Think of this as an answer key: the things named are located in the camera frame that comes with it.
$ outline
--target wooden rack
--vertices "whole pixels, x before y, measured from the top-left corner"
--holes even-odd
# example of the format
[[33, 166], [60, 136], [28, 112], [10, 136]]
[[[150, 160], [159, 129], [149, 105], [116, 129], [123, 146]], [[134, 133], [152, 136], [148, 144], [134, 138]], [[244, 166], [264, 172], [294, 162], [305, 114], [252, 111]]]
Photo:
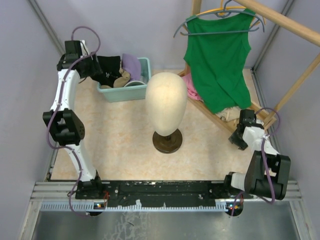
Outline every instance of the wooden rack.
[[[301, 38], [309, 41], [310, 43], [315, 44], [320, 47], [320, 33], [313, 31], [312, 29], [274, 11], [273, 9], [256, 2], [254, 0], [234, 0], [236, 3], [241, 4], [242, 6], [251, 9], [257, 14], [265, 17], [271, 22], [279, 25], [292, 32], [293, 34], [300, 36]], [[191, 15], [199, 14], [201, 11], [201, 2], [202, 0], [192, 0], [192, 9]], [[287, 101], [293, 96], [293, 94], [299, 89], [299, 87], [304, 83], [304, 81], [310, 76], [310, 74], [318, 67], [320, 64], [320, 53], [316, 56], [316, 58], [311, 62], [311, 64], [307, 67], [307, 69], [303, 72], [303, 74], [297, 79], [297, 81], [292, 85], [292, 87], [288, 90], [288, 92], [283, 96], [283, 98], [279, 101], [279, 103], [274, 107], [274, 110], [279, 111]], [[188, 64], [185, 64], [185, 68], [182, 72], [179, 73], [180, 76], [184, 76], [190, 73], [190, 67]], [[204, 115], [206, 115], [212, 122], [221, 127], [228, 132], [233, 133], [236, 130], [238, 120], [224, 122], [218, 116], [211, 113], [211, 111], [203, 104], [201, 101], [197, 101], [189, 98], [189, 101], [196, 106]], [[251, 102], [250, 109], [255, 111], [261, 109], [255, 102]], [[275, 121], [275, 113], [263, 110], [261, 111], [257, 117], [264, 122], [264, 128], [267, 130]]]

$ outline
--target pink cloth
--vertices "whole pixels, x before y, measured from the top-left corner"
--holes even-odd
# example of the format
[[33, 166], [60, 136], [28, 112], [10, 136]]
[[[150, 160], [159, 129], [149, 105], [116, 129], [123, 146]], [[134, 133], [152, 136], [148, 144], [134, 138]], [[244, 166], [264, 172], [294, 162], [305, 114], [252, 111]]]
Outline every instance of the pink cloth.
[[195, 89], [194, 82], [192, 81], [192, 78], [191, 78], [191, 73], [183, 76], [182, 79], [184, 80], [186, 84], [186, 88], [188, 89], [188, 97], [191, 99], [202, 101], [202, 97], [199, 96], [199, 94], [197, 93], [197, 90]]

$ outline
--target clothing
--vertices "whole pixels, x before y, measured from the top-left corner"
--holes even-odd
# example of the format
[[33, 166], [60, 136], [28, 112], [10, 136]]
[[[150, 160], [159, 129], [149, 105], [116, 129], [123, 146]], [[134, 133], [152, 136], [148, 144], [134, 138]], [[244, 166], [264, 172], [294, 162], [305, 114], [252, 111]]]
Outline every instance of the clothing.
[[119, 73], [121, 74], [121, 77], [117, 78], [114, 83], [113, 83], [113, 87], [114, 88], [121, 88], [124, 87], [127, 82], [129, 82], [131, 75], [130, 73], [128, 73], [127, 71], [123, 70], [122, 68], [120, 68]]
[[100, 89], [112, 89], [112, 87], [110, 87], [108, 85], [101, 85]]
[[120, 56], [97, 56], [97, 58], [103, 73], [94, 75], [91, 78], [99, 82], [102, 86], [107, 85], [113, 88], [115, 80], [121, 77], [119, 73], [121, 64]]
[[216, 113], [222, 121], [230, 122], [232, 120], [238, 119], [240, 116], [241, 109], [237, 106], [227, 107], [223, 111]]
[[[188, 97], [203, 102], [202, 97], [197, 93], [197, 90], [195, 89], [191, 73], [188, 73], [187, 75], [183, 76], [182, 79], [186, 84]], [[215, 115], [217, 115], [224, 122], [230, 122], [239, 118], [240, 110], [241, 109], [237, 106], [227, 107], [224, 110], [216, 113]]]
[[195, 89], [191, 73], [184, 75], [182, 79], [186, 84], [188, 97], [194, 100], [202, 101], [202, 97], [197, 93], [197, 90]]
[[[253, 16], [237, 14], [218, 20], [195, 18], [187, 23], [190, 33], [248, 30]], [[221, 33], [188, 37], [184, 60], [191, 69], [194, 87], [212, 113], [251, 105], [242, 70], [251, 47], [248, 33]]]
[[141, 76], [141, 63], [136, 56], [122, 54], [122, 68], [131, 75], [130, 81], [138, 81]]

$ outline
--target green tank top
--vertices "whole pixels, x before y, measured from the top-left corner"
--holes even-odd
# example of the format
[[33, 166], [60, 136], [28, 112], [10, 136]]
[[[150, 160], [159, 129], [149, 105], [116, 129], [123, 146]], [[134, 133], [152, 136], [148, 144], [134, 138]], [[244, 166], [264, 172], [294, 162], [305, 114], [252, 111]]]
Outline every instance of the green tank top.
[[[252, 19], [243, 13], [217, 20], [195, 18], [187, 27], [190, 33], [240, 31], [248, 30]], [[184, 60], [190, 66], [196, 91], [212, 113], [234, 106], [250, 107], [242, 73], [250, 50], [247, 32], [188, 36]]]

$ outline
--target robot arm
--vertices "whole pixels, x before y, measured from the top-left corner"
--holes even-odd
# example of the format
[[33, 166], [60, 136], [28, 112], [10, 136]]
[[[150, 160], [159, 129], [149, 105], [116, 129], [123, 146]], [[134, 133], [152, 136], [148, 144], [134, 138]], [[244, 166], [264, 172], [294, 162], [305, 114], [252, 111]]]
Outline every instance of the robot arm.
[[42, 118], [48, 127], [50, 119], [53, 117], [54, 111], [56, 111], [52, 124], [49, 126], [50, 135], [60, 146], [65, 147], [64, 149], [70, 156], [78, 174], [80, 174], [79, 160], [82, 168], [80, 182], [90, 183], [98, 176], [98, 173], [92, 165], [83, 142], [85, 137], [85, 126], [74, 112], [76, 87], [81, 78], [100, 74], [102, 71], [97, 56], [93, 55], [74, 65], [64, 80], [64, 76], [71, 64], [88, 55], [88, 49], [84, 40], [66, 41], [65, 50], [66, 53], [61, 57], [57, 64], [58, 86], [54, 102], [50, 111], [44, 112]]
[[[255, 112], [249, 109], [241, 110], [239, 124], [229, 140], [242, 150], [249, 146], [253, 156], [246, 174], [231, 172], [226, 176], [225, 181], [229, 183], [229, 187], [240, 189], [247, 194], [271, 198], [271, 188], [265, 175], [262, 155], [262, 142], [265, 137], [265, 129], [262, 122], [257, 120]], [[282, 200], [287, 191], [291, 161], [288, 156], [279, 154], [268, 138], [264, 140], [267, 166], [275, 173], [275, 176], [270, 176], [275, 199]]]

